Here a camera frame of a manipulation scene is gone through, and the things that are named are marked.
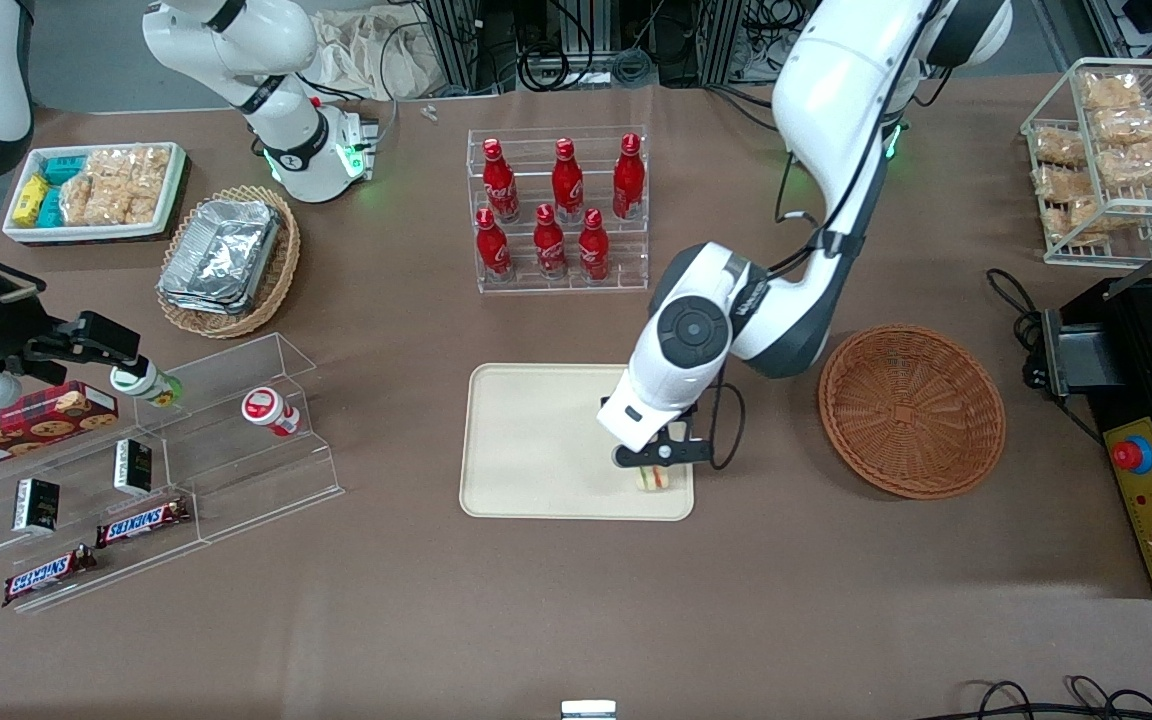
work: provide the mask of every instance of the clear acrylic shelf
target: clear acrylic shelf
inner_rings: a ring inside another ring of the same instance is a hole
[[[67,448],[41,461],[0,470],[0,566],[3,578],[26,573],[84,543],[94,546],[97,525],[108,525],[175,497],[185,498],[191,518],[112,543],[93,551],[97,567],[21,597],[18,612],[37,612],[73,600],[168,560],[328,500],[343,492],[332,450],[310,420],[305,378],[314,363],[274,333],[173,370],[184,388],[174,407],[159,409],[124,401],[136,420],[100,435],[97,442]],[[270,386],[301,412],[298,432],[280,438],[242,418],[238,404],[248,391]],[[118,439],[150,446],[150,497],[114,488]],[[26,536],[12,531],[15,486],[23,478],[58,483],[60,507],[55,532]]]
[[[636,132],[643,137],[644,168],[647,182],[643,190],[643,218],[621,220],[612,214],[612,172],[621,157],[621,137]],[[493,131],[470,131],[467,145],[468,199],[470,199],[470,247],[477,229],[473,213],[488,205],[488,196],[483,187],[483,142],[494,137],[500,141],[503,158],[515,173],[518,184],[520,211],[515,223],[500,223],[509,242],[509,256],[515,266],[515,278],[509,282],[490,282],[483,260],[473,252],[473,270],[484,295],[505,291],[634,291],[649,287],[649,219],[650,168],[649,137],[645,126],[605,126],[581,128],[526,128],[493,129]],[[567,275],[550,281],[540,274],[536,259],[536,245],[531,241],[535,228],[536,206],[541,202],[553,202],[553,185],[550,174],[554,169],[554,141],[570,137],[576,145],[576,161],[585,179],[585,206],[602,211],[602,227],[611,241],[608,278],[601,283],[589,283],[579,273],[579,223],[563,225],[563,250],[567,255]]]

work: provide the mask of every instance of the snickers bar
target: snickers bar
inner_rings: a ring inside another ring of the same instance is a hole
[[[185,498],[175,498],[172,502],[165,502],[150,510],[138,511],[130,518],[122,518],[109,525],[100,525],[96,529],[96,547],[108,546],[112,541],[135,537],[150,532],[162,525],[174,525],[181,520],[189,520],[189,506]]]
[[[17,577],[6,579],[3,584],[3,607],[8,602],[24,594],[32,593],[37,589],[46,588],[52,583],[70,577],[75,573],[91,570],[96,567],[96,555],[93,555],[86,544],[70,550],[60,558],[37,566],[33,570],[22,573]]]

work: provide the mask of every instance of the wicker basket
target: wicker basket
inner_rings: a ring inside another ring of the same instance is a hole
[[[961,495],[1002,454],[998,388],[947,338],[882,325],[848,338],[820,374],[820,419],[856,473],[915,500]]]
[[[278,236],[274,237],[273,252],[270,252],[270,263],[265,265],[265,275],[262,278],[260,288],[256,291],[256,306],[243,314],[217,314],[200,313],[197,310],[185,310],[182,306],[169,304],[168,301],[159,296],[159,306],[162,313],[168,316],[168,320],[175,327],[192,333],[198,333],[205,338],[215,340],[227,340],[227,338],[243,336],[273,318],[278,306],[283,304],[287,291],[291,288],[291,275],[296,274],[296,260],[301,258],[301,230],[296,227],[296,218],[291,217],[291,209],[287,202],[264,187],[234,187],[230,190],[222,190],[210,197],[210,200],[260,200],[278,210],[283,222],[279,225]],[[200,209],[196,205],[172,236],[172,245],[168,247],[162,259],[162,267],[166,270],[172,256],[180,245],[180,236],[194,219],[195,213]]]

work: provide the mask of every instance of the white storage tray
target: white storage tray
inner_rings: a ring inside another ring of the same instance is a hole
[[[24,183],[29,177],[40,172],[44,160],[65,158],[66,156],[86,156],[92,150],[104,147],[131,150],[138,145],[161,145],[172,149],[172,159],[168,160],[168,174],[162,180],[162,190],[159,191],[159,205],[157,205],[152,222],[132,225],[76,225],[76,227],[61,228],[22,228],[12,221],[12,209],[17,204],[20,191],[24,190]],[[172,218],[175,196],[177,196],[180,187],[180,177],[184,174],[184,150],[175,142],[128,142],[124,145],[71,145],[69,147],[38,147],[37,150],[31,150],[26,159],[24,159],[24,169],[20,170],[17,185],[12,191],[12,204],[8,205],[8,211],[3,214],[3,234],[22,243],[22,245],[116,242],[122,238],[154,236],[154,234],[165,232],[166,227],[168,227],[168,220]]]

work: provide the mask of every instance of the beige tray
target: beige tray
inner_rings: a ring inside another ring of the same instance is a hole
[[[479,365],[470,377],[461,507],[476,518],[683,520],[691,467],[645,492],[639,470],[612,462],[594,418],[626,365]]]

